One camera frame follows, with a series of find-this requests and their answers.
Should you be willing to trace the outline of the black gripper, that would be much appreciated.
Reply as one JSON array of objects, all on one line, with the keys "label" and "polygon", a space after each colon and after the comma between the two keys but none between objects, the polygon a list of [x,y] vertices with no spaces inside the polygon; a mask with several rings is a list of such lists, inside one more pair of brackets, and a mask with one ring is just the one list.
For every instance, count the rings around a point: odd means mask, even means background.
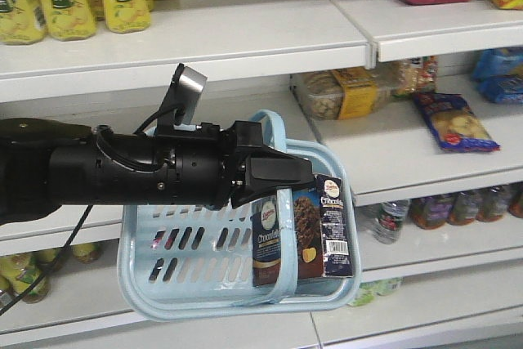
[{"label": "black gripper", "polygon": [[220,208],[237,208],[277,190],[300,190],[314,181],[311,162],[266,145],[258,122],[235,121],[221,133],[220,147]]}]

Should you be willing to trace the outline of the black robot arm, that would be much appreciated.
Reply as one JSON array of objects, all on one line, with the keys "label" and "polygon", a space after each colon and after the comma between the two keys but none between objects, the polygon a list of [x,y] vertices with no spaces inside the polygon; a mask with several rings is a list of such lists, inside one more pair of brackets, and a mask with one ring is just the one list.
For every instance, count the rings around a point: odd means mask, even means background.
[{"label": "black robot arm", "polygon": [[1,122],[1,222],[64,205],[240,207],[314,181],[311,162],[265,144],[258,122],[118,134],[46,119]]}]

